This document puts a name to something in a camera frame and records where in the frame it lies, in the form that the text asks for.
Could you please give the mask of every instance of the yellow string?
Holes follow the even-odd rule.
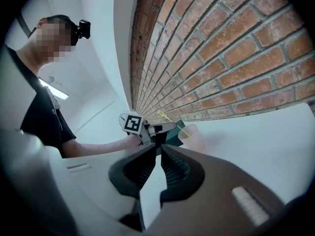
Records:
[[[157,113],[158,113],[160,116],[162,116],[162,117],[168,119],[170,122],[173,122],[169,117],[167,117],[167,115],[166,115],[163,111],[158,110]],[[182,130],[188,137],[190,136],[190,134],[186,133],[185,130],[183,130],[180,126],[177,126],[177,127],[178,127],[180,130]]]

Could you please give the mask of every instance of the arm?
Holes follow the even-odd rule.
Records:
[[[115,151],[124,150],[127,148],[133,148],[141,144],[141,139],[134,134],[127,136],[126,138],[112,142],[109,144],[80,144],[76,140],[71,139],[63,143],[64,156],[69,157],[79,157],[88,155],[100,155]]]

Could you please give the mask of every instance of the green object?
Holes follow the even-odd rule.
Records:
[[[185,127],[185,124],[183,123],[182,120],[179,120],[178,122],[176,122],[177,126],[181,127],[181,128],[184,128]],[[173,146],[181,146],[183,145],[183,143],[181,142],[181,140],[178,139],[178,133],[180,132],[181,130],[179,128],[174,128],[172,130],[170,130],[167,134],[167,137],[166,137],[166,142],[165,144],[168,144],[168,145],[173,145]]]

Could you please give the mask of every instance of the black t-shirt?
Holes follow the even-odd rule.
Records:
[[[39,79],[23,64],[14,50],[8,49],[16,66],[36,91],[36,96],[24,117],[21,129],[26,133],[36,135],[44,145],[56,147],[64,157],[62,144],[76,139],[75,135],[71,132],[60,110],[55,109],[47,90]]]

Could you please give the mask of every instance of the white surface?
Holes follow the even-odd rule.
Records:
[[[128,51],[133,3],[134,0],[82,0],[86,19],[91,22],[91,35],[92,32],[95,35],[91,40],[108,81],[129,108],[131,91]]]
[[[139,193],[142,219],[146,229],[161,211],[160,195],[166,189],[166,176],[161,166],[161,155],[158,155],[156,165]]]
[[[86,189],[81,188],[80,183],[89,185],[93,184],[93,181],[76,182],[73,181],[72,176],[76,175],[85,179],[86,177],[91,177],[86,172],[93,173],[93,171],[88,169],[70,174],[65,166],[73,166],[73,164],[71,164],[71,162],[73,162],[71,159],[62,160],[60,153],[54,147],[46,146],[45,152],[49,155],[50,168],[55,180],[56,187],[58,188],[60,195],[65,201],[67,208],[69,209],[69,212],[76,223],[78,235],[103,236],[108,234],[121,234],[125,236],[131,236],[139,234],[117,221],[117,218],[120,218],[124,215],[124,213],[121,211],[124,211],[126,206],[129,206],[129,211],[132,209],[133,198],[118,195],[118,191],[108,179],[108,172],[99,171],[103,172],[103,174],[97,174],[96,176],[93,176],[94,179],[96,178],[96,180],[106,183],[99,187],[99,189],[102,189],[103,191],[98,192],[99,189],[91,188],[90,192],[86,193],[83,191]],[[108,163],[112,164],[112,161],[109,157],[106,159],[108,159]],[[91,166],[94,167],[98,162],[102,164],[103,167],[105,167],[106,161],[103,160],[96,160],[94,161],[94,164],[91,164]],[[105,208],[103,206],[99,206],[99,203],[95,203],[95,201],[98,201],[99,199],[101,199]],[[108,211],[112,211],[112,213],[116,214],[117,217],[113,219],[112,216],[108,215]]]
[[[66,167],[82,164],[91,166],[90,169],[71,173],[71,178],[97,206],[119,220],[131,213],[135,198],[121,195],[110,181],[108,171],[115,162],[135,152],[138,152],[137,147],[103,155],[66,158],[63,162]]]
[[[315,118],[305,103],[254,116],[195,124],[206,153],[230,161],[284,203],[305,193],[315,174]]]
[[[76,140],[85,144],[106,144],[125,138],[119,115],[127,111],[128,106],[110,85],[101,85],[84,98],[68,99],[61,107]]]

